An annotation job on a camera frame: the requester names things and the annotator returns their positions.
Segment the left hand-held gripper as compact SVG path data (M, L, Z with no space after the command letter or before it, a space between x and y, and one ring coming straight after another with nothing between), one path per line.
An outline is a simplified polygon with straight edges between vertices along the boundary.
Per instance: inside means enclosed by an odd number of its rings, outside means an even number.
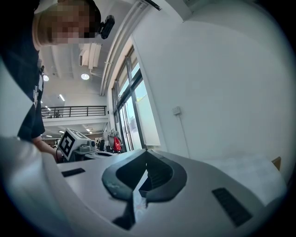
M115 154L97 149L94 140L89 139L79 131L67 128L60 139L57 148L62 153L61 162L80 162L101 159Z

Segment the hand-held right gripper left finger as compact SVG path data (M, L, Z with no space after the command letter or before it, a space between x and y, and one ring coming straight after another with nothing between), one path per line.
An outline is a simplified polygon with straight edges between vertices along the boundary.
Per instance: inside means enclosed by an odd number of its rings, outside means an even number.
M102 182L109 194L118 200L129 201L146 170L146 150L138 150L105 169Z

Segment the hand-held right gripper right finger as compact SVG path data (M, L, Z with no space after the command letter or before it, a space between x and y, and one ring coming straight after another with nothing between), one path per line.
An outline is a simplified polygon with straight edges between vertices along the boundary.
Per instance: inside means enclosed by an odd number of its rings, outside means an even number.
M147 150L146 170L148 177L139 188L147 202L166 202L175 198L187 182L185 169L152 150Z

